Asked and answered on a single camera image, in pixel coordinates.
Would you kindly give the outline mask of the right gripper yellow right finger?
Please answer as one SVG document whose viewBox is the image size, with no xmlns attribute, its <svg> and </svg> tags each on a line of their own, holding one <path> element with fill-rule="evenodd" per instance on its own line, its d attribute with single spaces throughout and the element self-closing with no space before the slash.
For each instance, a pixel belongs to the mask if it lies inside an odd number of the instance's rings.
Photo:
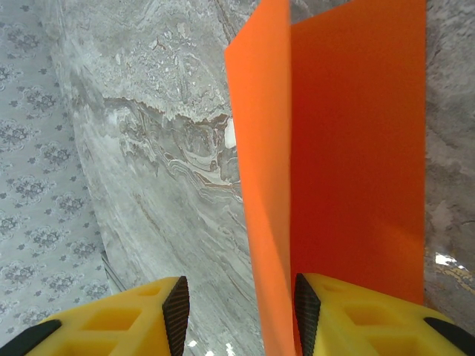
<svg viewBox="0 0 475 356">
<path fill-rule="evenodd" d="M 473 355 L 474 336 L 434 309 L 321 274 L 295 277 L 303 355 Z"/>
</svg>

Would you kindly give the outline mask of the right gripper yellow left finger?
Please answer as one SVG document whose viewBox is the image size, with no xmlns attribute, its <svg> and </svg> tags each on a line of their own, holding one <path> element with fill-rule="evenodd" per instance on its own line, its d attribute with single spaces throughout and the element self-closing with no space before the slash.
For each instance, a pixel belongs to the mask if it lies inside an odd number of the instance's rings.
<svg viewBox="0 0 475 356">
<path fill-rule="evenodd" d="M 167 277 L 51 315 L 1 354 L 181 356 L 188 321 L 188 281 Z"/>
</svg>

